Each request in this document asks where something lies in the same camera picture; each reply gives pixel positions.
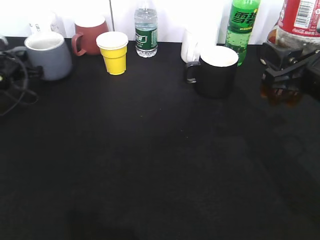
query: paper cup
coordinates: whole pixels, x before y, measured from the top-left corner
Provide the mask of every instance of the paper cup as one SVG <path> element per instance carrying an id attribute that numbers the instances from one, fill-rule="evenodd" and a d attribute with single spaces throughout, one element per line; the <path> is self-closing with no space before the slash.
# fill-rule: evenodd
<path id="1" fill-rule="evenodd" d="M 120 75 L 126 71 L 128 42 L 128 36 L 119 31 L 105 32 L 96 38 L 106 70 L 111 75 Z"/>

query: red bottle label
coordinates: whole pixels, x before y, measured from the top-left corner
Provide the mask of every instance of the red bottle label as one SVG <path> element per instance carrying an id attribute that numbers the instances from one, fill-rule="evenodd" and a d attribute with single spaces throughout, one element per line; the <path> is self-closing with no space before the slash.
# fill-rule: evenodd
<path id="1" fill-rule="evenodd" d="M 320 0 L 285 0 L 278 25 L 284 31 L 320 37 Z"/>

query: black mug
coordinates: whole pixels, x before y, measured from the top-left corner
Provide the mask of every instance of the black mug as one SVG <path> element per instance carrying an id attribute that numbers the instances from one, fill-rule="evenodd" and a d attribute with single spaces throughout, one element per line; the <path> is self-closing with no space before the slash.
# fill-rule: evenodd
<path id="1" fill-rule="evenodd" d="M 205 47 L 199 61 L 186 64 L 186 81 L 195 83 L 195 90 L 211 99 L 227 97 L 233 88 L 238 55 L 224 46 Z"/>

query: water bottle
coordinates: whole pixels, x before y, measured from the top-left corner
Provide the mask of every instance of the water bottle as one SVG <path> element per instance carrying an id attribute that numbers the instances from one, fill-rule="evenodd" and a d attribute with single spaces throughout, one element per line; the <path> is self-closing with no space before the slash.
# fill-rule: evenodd
<path id="1" fill-rule="evenodd" d="M 225 46 L 239 56 L 238 66 L 246 58 L 247 45 L 255 24 L 261 0 L 233 0 Z"/>
<path id="2" fill-rule="evenodd" d="M 139 56 L 151 58 L 158 50 L 158 15 L 152 0 L 140 0 L 134 13 L 135 49 Z"/>

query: white cup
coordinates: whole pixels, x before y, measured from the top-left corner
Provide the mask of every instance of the white cup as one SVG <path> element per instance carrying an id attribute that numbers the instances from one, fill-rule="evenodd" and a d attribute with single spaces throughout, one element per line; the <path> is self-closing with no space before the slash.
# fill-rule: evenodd
<path id="1" fill-rule="evenodd" d="M 211 29 L 200 30 L 195 26 L 186 26 L 182 39 L 181 58 L 185 63 L 198 61 L 202 46 L 218 43 L 218 27 L 211 26 Z"/>

